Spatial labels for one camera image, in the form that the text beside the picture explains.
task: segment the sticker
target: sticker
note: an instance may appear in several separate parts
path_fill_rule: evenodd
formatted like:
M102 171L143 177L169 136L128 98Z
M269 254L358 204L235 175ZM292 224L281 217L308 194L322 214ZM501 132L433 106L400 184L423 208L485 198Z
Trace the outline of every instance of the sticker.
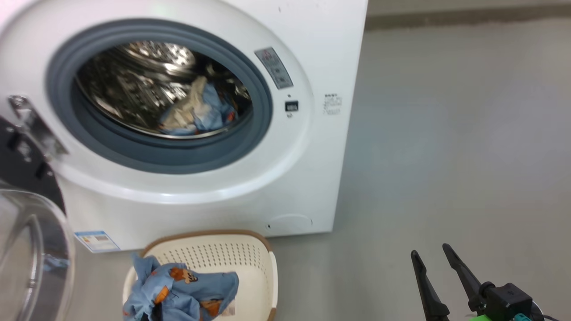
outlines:
M222 311L220 316L233 316L236 315L236 299L232 300L230 304Z
M261 49L254 53L264 64L264 67L266 67L266 70L270 73L278 89L293 87L293 82L287 73L286 67L284 67L282 60L278 57L274 48Z
M120 251L120 248L104 231L76 232L78 238L92 253Z
M341 113L341 106L343 105L343 98L337 94L326 94L323 100L323 114L324 115L339 115Z

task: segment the blue cloth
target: blue cloth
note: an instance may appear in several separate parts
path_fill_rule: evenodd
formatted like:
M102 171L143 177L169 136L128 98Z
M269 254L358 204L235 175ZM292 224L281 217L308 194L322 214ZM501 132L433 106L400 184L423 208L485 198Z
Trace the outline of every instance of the blue cloth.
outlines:
M123 305L124 321L140 321L143 314L150 316L156 297L165 287L168 295L162 301L163 321L199 321L200 302L209 300L222 300L218 311L222 313L238 291L238 275L234 272L199 274L191 271L196 281L186 283L185 280L175 281L170 276L173 267L186 269L184 263L160 265L154 256L141 258L134 254L133 266L138 280ZM204 321L213 318L202 311Z
M201 118L194 115L194 125L199 131L211 131L221 129L228 125L232 120L228 116L234 111L234 108L226 99L221 100L214 85L207 83L202 93L202 100L205 104L210 105L210 112Z
M167 135L185 136L195 135L197 134L197 131L198 134L200 134L221 129L224 126L229 125L231 122L238 120L238 113L234 110L234 107L232 104L230 104L230 101L230 98L226 94L224 95L223 99L220 99L220 96L218 96L218 92L214 85L212 83L206 83L202 92L202 102L204 103L205 107L209 108L208 112L205 115L198 116L191 109L190 113L194 118L194 125L186 124L184 128L181 127L174 129L160 129L160 131ZM167 117L172 113L173 108L179 107L180 106L178 104L170 106L163 113L159 119L159 122L164 123Z

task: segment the floor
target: floor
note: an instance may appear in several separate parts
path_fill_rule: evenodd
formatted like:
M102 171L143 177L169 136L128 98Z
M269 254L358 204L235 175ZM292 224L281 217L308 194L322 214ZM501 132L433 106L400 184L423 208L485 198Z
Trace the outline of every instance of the floor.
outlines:
M571 319L570 31L367 33L335 230L271 240L276 320L423 320L413 249L450 319L468 320L444 242L480 281L512 282ZM79 246L77 267L68 320L121 320L129 254Z

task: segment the white basket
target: white basket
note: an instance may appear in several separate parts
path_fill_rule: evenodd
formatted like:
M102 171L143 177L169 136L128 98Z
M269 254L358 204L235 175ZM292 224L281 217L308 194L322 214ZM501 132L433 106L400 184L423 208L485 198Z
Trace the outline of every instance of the white basket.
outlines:
M240 286L235 315L219 321L271 321L278 304L278 268L270 244L261 235L241 230L205 231L159 239L142 252L160 264L186 263L198 273L236 272ZM123 303L137 280L131 267L123 286Z

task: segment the washing machine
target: washing machine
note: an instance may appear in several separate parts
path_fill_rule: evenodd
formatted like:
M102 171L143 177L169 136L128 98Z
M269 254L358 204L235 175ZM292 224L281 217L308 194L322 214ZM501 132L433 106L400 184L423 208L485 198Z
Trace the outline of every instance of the washing machine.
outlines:
M366 0L0 6L0 115L91 251L332 230Z

